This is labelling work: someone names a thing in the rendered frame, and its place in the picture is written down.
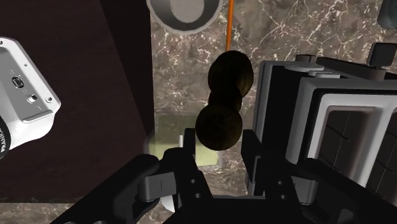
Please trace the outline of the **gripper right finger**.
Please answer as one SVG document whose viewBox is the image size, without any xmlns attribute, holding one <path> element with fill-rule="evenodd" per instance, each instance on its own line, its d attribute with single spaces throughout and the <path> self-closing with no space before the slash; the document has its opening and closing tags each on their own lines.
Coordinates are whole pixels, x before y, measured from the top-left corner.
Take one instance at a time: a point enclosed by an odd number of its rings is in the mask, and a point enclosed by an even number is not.
<svg viewBox="0 0 397 224">
<path fill-rule="evenodd" d="M 243 131 L 241 155 L 249 194 L 264 196 L 281 221 L 302 221 L 308 214 L 304 224 L 397 224 L 397 207 L 318 160 L 288 162 L 279 152 L 266 149 L 253 130 Z M 299 202 L 294 177 L 317 183 L 311 204 Z"/>
</svg>

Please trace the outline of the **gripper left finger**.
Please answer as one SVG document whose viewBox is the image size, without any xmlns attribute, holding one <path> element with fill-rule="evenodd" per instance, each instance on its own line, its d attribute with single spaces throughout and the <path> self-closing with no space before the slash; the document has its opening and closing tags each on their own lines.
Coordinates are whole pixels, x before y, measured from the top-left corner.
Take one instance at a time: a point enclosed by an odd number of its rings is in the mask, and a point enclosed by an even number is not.
<svg viewBox="0 0 397 224">
<path fill-rule="evenodd" d="M 164 224 L 205 224 L 212 194 L 195 163 L 195 129 L 187 128 L 183 147 L 162 159 L 140 154 L 77 201 L 51 224 L 137 224 L 162 197 L 176 210 Z"/>
</svg>

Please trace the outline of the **pale green flat box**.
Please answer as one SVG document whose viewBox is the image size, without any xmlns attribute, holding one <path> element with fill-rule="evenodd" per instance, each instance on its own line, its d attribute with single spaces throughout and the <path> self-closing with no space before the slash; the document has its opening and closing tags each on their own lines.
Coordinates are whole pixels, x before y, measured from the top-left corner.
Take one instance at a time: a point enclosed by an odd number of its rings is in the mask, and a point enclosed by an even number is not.
<svg viewBox="0 0 397 224">
<path fill-rule="evenodd" d="M 150 139 L 149 154 L 162 159 L 164 151 L 179 146 L 179 136 L 185 128 L 194 128 L 196 115 L 155 115 L 155 135 Z M 195 160 L 199 167 L 211 169 L 211 166 L 223 165 L 222 154 L 206 148 L 196 137 Z"/>
</svg>

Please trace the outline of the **black and white appliance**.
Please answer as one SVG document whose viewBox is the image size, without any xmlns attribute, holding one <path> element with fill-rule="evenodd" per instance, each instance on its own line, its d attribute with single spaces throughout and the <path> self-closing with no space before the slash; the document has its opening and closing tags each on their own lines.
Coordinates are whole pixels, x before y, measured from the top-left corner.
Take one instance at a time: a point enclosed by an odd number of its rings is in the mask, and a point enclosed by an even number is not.
<svg viewBox="0 0 397 224">
<path fill-rule="evenodd" d="M 374 43 L 365 64 L 297 55 L 260 66 L 253 129 L 289 163 L 343 179 L 397 207 L 396 43 Z"/>
</svg>

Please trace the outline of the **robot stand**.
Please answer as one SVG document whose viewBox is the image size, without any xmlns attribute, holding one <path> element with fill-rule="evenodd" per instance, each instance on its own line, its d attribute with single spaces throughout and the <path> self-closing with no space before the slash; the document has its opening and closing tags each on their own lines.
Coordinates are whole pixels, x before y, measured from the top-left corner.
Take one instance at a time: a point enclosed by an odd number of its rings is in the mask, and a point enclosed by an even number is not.
<svg viewBox="0 0 397 224">
<path fill-rule="evenodd" d="M 78 200 L 154 130 L 145 0 L 0 0 L 0 36 L 17 40 L 61 101 L 46 136 L 0 160 L 0 202 Z"/>
</svg>

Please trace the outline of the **grey bowl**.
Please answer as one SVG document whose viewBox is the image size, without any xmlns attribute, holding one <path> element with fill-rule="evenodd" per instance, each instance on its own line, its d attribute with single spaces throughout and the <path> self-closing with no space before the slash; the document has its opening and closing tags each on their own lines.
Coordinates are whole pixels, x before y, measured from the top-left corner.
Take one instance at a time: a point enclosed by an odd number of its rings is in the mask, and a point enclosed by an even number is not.
<svg viewBox="0 0 397 224">
<path fill-rule="evenodd" d="M 203 31 L 216 20 L 223 0 L 146 0 L 146 4 L 163 28 L 189 35 Z"/>
</svg>

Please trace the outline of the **teal container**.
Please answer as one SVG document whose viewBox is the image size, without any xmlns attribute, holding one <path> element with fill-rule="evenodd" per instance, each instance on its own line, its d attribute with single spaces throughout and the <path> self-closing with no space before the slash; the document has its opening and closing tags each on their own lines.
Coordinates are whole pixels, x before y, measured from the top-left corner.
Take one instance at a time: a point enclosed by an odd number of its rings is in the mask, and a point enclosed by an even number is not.
<svg viewBox="0 0 397 224">
<path fill-rule="evenodd" d="M 383 0 L 377 23 L 384 29 L 397 30 L 397 0 Z"/>
</svg>

